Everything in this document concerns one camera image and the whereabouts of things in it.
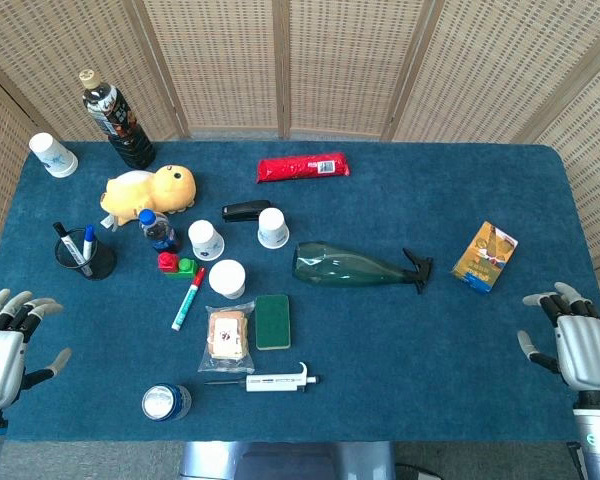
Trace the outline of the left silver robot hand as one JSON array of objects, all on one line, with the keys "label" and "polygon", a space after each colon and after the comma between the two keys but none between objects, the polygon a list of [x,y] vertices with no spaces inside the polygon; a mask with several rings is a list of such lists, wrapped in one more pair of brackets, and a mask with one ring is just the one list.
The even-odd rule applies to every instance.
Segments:
[{"label": "left silver robot hand", "polygon": [[65,368],[72,355],[69,348],[42,369],[28,373],[25,365],[37,327],[44,317],[62,310],[52,298],[35,298],[30,291],[12,295],[8,289],[0,290],[0,410],[10,407],[21,391],[57,376]]}]

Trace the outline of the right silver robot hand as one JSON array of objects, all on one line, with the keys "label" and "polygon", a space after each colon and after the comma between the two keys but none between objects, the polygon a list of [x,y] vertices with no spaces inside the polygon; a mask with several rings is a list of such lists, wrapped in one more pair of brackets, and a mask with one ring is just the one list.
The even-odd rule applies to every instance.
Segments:
[{"label": "right silver robot hand", "polygon": [[534,293],[522,299],[526,306],[541,308],[553,328],[556,357],[533,344],[529,334],[517,332],[519,346],[530,362],[539,365],[574,391],[600,391],[600,314],[594,303],[574,287],[556,282],[550,292]]}]

